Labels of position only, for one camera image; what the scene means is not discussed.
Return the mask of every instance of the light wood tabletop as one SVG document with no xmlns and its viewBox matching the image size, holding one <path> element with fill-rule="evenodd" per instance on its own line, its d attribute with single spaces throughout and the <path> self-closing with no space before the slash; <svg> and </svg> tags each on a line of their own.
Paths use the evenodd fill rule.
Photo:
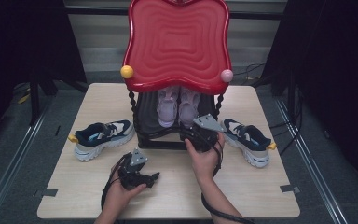
<svg viewBox="0 0 358 224">
<path fill-rule="evenodd" d="M 130 97 L 124 84 L 96 83 L 89 86 L 70 133 L 96 122 L 132 120 Z M 272 139 L 263 109 L 252 87 L 229 86 L 224 94 L 219 119 L 231 118 L 253 124 Z M 66 141 L 47 189 L 57 189 L 54 197 L 44 196 L 37 210 L 41 218 L 96 218 L 101 212 L 102 189 L 111 167 L 138 146 L 136 135 L 120 147 L 107 147 L 91 161 L 79 161 L 75 143 Z M 142 149 L 148 162 L 141 174 L 160 176 L 151 189 L 135 197 L 122 219 L 210 218 L 203 207 L 200 189 L 185 150 Z M 270 150 L 269 165 L 255 168 L 239 148 L 224 148 L 222 169 L 214 178 L 220 189 L 245 217 L 297 217 L 299 208 L 278 150 Z"/>
</svg>

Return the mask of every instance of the human hand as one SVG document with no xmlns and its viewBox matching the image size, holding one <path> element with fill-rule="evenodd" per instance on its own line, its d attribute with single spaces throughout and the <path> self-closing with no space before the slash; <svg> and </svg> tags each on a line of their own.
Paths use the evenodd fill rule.
<svg viewBox="0 0 358 224">
<path fill-rule="evenodd" d="M 187 147 L 188 154 L 191 157 L 192 166 L 194 174 L 196 175 L 197 180 L 212 180 L 213 179 L 213 171 L 219 162 L 219 156 L 211 148 L 206 152 L 198 152 L 193 144 L 191 144 L 190 140 L 185 139 L 185 144 Z M 225 138 L 222 133 L 218 133 L 218 140 L 214 145 L 220 153 L 223 153 L 223 147 L 225 146 Z"/>
<path fill-rule="evenodd" d="M 146 188 L 146 184 L 142 184 L 131 190 L 125 189 L 121 185 L 118 171 L 113 174 L 112 181 L 112 185 L 106 194 L 103 211 L 94 222 L 96 224 L 113 223 L 127 207 L 130 200 Z"/>
</svg>

